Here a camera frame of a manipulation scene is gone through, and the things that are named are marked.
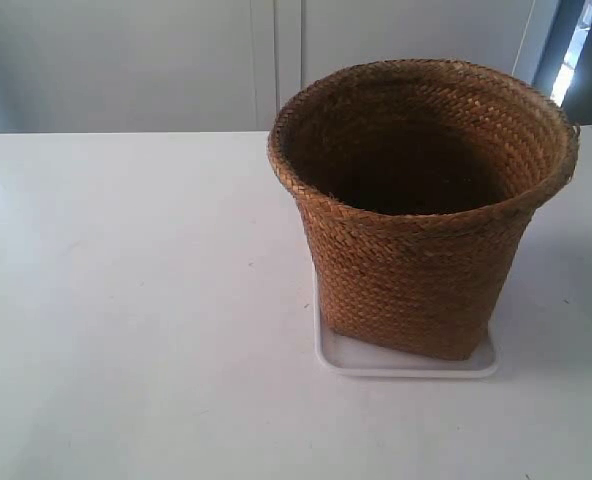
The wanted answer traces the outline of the brown woven wicker basket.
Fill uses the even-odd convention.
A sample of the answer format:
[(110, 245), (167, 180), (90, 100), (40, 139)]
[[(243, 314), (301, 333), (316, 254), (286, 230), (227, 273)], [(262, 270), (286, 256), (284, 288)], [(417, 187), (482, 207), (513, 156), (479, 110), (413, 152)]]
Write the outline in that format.
[(267, 155), (299, 211), (336, 334), (469, 358), (580, 133), (525, 82), (464, 60), (354, 65), (287, 101)]

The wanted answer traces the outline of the white rectangular plastic tray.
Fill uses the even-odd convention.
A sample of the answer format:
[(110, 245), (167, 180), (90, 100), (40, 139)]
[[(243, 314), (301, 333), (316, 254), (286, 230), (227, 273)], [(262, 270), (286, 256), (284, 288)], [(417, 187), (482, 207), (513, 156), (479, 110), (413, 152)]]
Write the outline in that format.
[(313, 283), (314, 348), (319, 361), (339, 375), (362, 378), (469, 380), (486, 378), (498, 368), (499, 355), (492, 335), (463, 361), (434, 359), (390, 350), (333, 332), (319, 307), (318, 283)]

